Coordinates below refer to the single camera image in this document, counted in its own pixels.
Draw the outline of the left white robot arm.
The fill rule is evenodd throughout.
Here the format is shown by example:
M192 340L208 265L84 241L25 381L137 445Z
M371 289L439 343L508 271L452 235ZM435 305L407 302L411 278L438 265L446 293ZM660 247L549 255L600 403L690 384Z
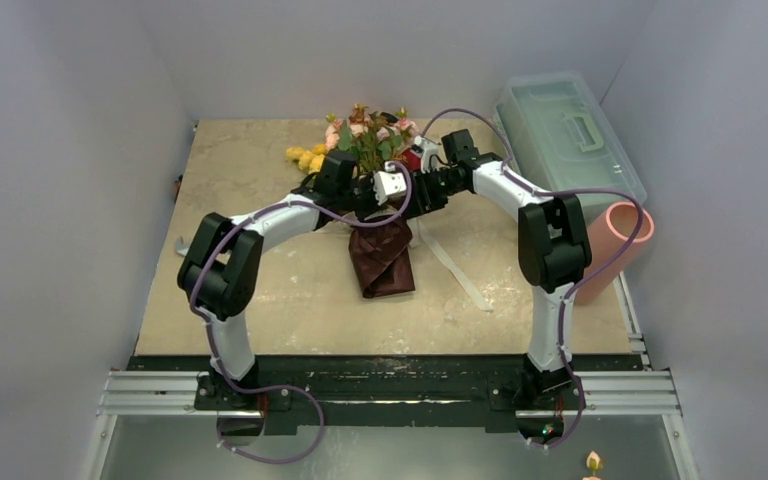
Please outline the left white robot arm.
M232 408L249 407L265 390L245 319L263 254L331 221L375 230L404 219L413 196L409 169L389 161L374 174L355 175L355 167L353 155L336 152L283 199L244 215L213 212L201 220L177 285L202 320L211 366L223 377L219 395Z

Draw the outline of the cream ribbon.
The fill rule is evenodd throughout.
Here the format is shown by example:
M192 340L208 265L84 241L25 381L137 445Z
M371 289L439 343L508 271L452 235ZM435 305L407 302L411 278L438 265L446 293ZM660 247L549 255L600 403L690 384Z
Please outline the cream ribbon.
M442 245L431 234L430 230L418 219L408 220L407 225L416 238L416 240L412 241L412 245L418 245L420 242L424 243L438 259L438 261L452 274L457 283L472 300L472 302L477 306L477 308L482 312L493 312L494 308L491 303L471 282L463 270L455 263L455 261L445 251Z

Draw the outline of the flower bouquet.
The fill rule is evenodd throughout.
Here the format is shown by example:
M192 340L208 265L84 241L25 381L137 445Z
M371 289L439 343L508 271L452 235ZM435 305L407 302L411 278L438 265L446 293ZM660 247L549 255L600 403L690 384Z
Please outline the flower bouquet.
M285 159L305 174L301 185L312 190L333 171L326 166L327 160L345 154L355 161L349 168L349 184L354 178L372 178L387 162L408 166L407 152L417 135L418 126L406 109L390 113L356 103L346 117L334 113L326 116L320 143L289 147ZM341 214L340 206L332 207L356 223L349 234L348 252L365 299L407 294L416 289L409 254L414 235L406 218L396 215L405 199L397 199L394 207L373 217L373 222L359 222L352 214Z

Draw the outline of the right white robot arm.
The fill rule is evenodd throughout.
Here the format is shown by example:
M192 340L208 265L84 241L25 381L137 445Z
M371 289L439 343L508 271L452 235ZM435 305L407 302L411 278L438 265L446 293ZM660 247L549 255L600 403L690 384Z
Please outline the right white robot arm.
M521 392L533 406L548 405L573 379L567 337L574 287L592 262L578 197L540 190L499 155L480 152L465 129L439 143L417 136L404 158L413 187L409 217L440 210L450 197L470 192L492 201L516 221L519 269L533 288L532 333Z

